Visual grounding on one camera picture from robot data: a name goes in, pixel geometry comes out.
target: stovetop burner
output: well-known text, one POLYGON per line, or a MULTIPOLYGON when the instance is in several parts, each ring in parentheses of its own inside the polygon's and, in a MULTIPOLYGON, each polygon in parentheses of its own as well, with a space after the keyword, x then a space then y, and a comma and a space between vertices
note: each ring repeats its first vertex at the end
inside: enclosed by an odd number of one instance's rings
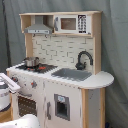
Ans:
POLYGON ((25 65, 21 65, 19 67, 16 67, 18 69, 27 70, 30 72, 38 72, 38 73, 46 73, 54 68, 57 68, 57 66, 48 65, 48 64, 39 64, 34 67, 27 67, 25 65))

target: oven window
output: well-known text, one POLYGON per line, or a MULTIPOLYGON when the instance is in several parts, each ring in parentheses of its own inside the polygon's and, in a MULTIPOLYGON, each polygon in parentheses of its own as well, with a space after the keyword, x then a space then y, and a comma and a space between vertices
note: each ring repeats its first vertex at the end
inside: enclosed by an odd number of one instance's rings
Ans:
POLYGON ((36 102, 21 96, 18 96, 19 115, 22 117, 26 114, 37 116, 36 102))
POLYGON ((76 30, 76 18, 61 18, 61 29, 76 30))

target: toy range hood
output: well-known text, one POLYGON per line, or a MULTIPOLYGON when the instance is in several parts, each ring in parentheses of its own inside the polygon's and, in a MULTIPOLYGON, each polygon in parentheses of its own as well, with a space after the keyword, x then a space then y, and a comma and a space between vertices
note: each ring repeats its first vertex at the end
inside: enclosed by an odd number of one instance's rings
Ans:
POLYGON ((35 16, 35 24, 25 28, 24 33, 43 33, 43 34, 52 34, 53 29, 44 25, 45 16, 35 16))

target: microwave door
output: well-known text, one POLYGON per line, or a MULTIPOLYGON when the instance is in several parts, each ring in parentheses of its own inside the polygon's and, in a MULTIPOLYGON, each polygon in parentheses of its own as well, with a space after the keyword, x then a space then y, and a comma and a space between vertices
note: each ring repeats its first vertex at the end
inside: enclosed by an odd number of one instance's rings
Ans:
POLYGON ((78 33, 78 16, 55 16, 55 33, 78 33))

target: sink basin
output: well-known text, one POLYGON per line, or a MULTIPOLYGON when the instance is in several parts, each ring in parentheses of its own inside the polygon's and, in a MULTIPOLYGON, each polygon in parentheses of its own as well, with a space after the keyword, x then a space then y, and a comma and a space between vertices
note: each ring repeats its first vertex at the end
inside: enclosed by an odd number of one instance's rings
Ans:
POLYGON ((92 73, 87 71, 81 71, 81 70, 75 70, 75 69, 69 69, 69 68, 62 68, 52 73, 52 76, 54 77, 60 77, 63 79, 68 79, 73 81, 83 81, 91 75, 92 73))

